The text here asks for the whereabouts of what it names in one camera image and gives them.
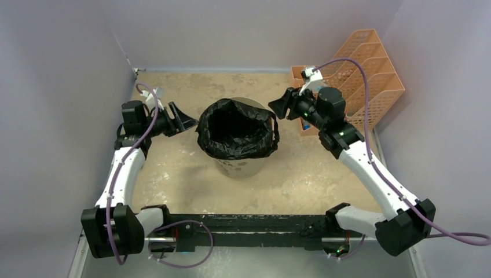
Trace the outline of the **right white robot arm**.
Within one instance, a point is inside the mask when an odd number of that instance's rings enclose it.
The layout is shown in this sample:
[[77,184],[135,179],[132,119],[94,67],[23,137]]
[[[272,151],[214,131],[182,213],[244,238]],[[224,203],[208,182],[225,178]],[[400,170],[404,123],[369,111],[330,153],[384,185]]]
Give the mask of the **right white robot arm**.
[[301,118],[319,129],[322,146],[347,166],[376,200],[381,213],[340,204],[327,211],[325,228],[338,236],[345,230],[375,238],[394,257],[429,237],[431,226],[421,217],[434,219],[436,207],[419,200],[402,186],[374,156],[363,135],[345,119],[346,102],[340,90],[324,87],[315,97],[289,87],[282,97],[268,103],[278,119]]

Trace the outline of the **black plastic trash bag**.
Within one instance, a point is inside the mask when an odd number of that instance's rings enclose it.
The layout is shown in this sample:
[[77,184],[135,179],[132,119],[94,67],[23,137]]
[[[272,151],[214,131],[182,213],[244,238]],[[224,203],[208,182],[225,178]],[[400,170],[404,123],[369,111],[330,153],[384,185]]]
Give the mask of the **black plastic trash bag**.
[[200,116],[197,144],[214,159],[262,159],[278,150],[276,115],[229,98],[211,104]]

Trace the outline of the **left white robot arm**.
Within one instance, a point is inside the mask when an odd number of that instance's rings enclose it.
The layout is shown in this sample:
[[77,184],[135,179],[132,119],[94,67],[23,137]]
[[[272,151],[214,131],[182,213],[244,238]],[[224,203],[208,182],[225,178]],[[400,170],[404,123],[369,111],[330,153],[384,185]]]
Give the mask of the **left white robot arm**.
[[172,220],[165,205],[132,210],[138,174],[147,159],[152,137],[172,137],[198,124],[170,102],[170,110],[149,109],[142,101],[122,104],[123,123],[116,131],[114,155],[107,184],[93,208],[85,209],[81,223],[94,258],[115,257],[121,262],[139,254],[145,237],[154,232],[165,237],[172,231]]

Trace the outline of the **beige round trash bin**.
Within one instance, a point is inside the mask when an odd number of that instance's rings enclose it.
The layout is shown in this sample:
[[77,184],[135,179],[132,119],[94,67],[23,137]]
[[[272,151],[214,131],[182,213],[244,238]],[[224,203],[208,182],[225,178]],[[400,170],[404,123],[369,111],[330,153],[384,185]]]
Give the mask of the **beige round trash bin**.
[[273,119],[259,102],[232,97],[231,105],[215,112],[211,139],[227,158],[217,159],[222,173],[233,178],[256,175],[266,163],[265,153],[273,143]]

